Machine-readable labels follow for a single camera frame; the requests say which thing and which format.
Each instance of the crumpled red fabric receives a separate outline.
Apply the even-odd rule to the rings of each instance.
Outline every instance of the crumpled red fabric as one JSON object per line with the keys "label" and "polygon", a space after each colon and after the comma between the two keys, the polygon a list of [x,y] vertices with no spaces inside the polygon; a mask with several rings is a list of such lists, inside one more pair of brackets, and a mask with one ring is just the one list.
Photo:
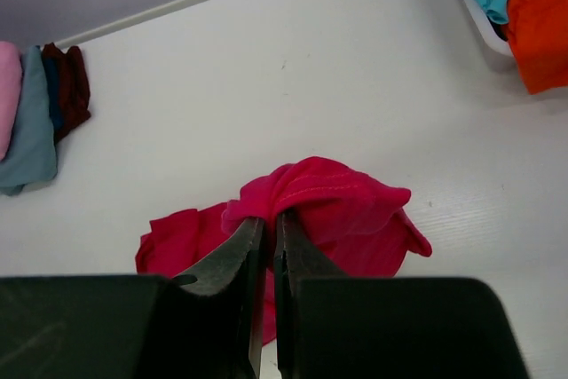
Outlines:
{"label": "crumpled red fabric", "polygon": [[[183,210],[150,223],[136,255],[140,273],[172,277],[228,238],[246,217],[266,221],[272,248],[276,217],[294,208],[308,238],[349,275],[391,277],[408,251],[429,257],[431,245],[406,216],[405,188],[386,186],[329,159],[286,164],[241,189],[239,200]],[[276,337],[274,279],[267,272],[264,343]]]}

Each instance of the stack of folded clothes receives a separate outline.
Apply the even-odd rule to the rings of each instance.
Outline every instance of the stack of folded clothes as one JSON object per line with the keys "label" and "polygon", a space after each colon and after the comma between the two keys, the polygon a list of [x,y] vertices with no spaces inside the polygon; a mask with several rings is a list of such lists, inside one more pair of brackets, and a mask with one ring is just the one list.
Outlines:
{"label": "stack of folded clothes", "polygon": [[43,52],[23,55],[0,42],[0,193],[16,195],[23,187],[57,175],[55,146],[91,117],[89,82],[83,55],[53,43]]}
{"label": "stack of folded clothes", "polygon": [[568,0],[476,0],[509,42],[529,93],[568,86]]}

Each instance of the gray-blue folded cloth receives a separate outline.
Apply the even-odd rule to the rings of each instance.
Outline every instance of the gray-blue folded cloth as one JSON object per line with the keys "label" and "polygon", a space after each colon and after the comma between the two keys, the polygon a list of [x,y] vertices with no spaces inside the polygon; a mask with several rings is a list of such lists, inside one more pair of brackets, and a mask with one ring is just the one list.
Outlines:
{"label": "gray-blue folded cloth", "polygon": [[21,58],[24,77],[10,148],[0,162],[0,193],[16,195],[24,185],[57,175],[50,99],[42,54],[36,46]]}

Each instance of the orange cloth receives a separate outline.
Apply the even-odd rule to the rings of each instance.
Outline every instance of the orange cloth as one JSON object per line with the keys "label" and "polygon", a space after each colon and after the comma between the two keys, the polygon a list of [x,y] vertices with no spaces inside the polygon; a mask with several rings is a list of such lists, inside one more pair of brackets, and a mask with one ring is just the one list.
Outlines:
{"label": "orange cloth", "polygon": [[509,0],[506,34],[529,93],[568,86],[568,0]]}

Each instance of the white tabletop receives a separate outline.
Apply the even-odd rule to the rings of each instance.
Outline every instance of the white tabletop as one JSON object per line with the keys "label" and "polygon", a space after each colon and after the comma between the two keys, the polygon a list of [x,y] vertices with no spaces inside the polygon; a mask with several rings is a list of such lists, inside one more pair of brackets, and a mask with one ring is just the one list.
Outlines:
{"label": "white tabletop", "polygon": [[211,0],[82,49],[93,118],[0,198],[0,274],[134,272],[148,220],[322,155],[412,189],[434,255],[401,274],[487,281],[565,378],[568,94],[490,72],[459,0]]}

